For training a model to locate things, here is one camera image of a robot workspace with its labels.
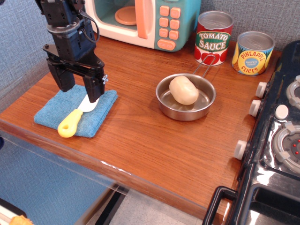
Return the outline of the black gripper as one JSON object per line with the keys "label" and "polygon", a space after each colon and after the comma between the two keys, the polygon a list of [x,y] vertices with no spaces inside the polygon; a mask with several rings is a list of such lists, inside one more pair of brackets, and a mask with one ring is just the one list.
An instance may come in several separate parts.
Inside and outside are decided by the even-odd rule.
{"label": "black gripper", "polygon": [[92,20],[86,17],[75,18],[65,26],[47,25],[54,45],[45,45],[47,64],[56,84],[63,92],[75,85],[74,75],[83,77],[89,101],[96,102],[105,92],[104,63],[95,53],[96,42]]}

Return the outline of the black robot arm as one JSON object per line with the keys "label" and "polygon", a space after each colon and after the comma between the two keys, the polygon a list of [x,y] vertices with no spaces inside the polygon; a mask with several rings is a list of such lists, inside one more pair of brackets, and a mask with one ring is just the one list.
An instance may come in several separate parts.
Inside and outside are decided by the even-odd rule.
{"label": "black robot arm", "polygon": [[41,14],[54,44],[46,44],[49,70],[61,91],[75,85],[75,75],[82,77],[89,101],[94,103],[105,92],[103,61],[94,50],[99,34],[94,34],[95,22],[84,11],[83,0],[38,0]]}

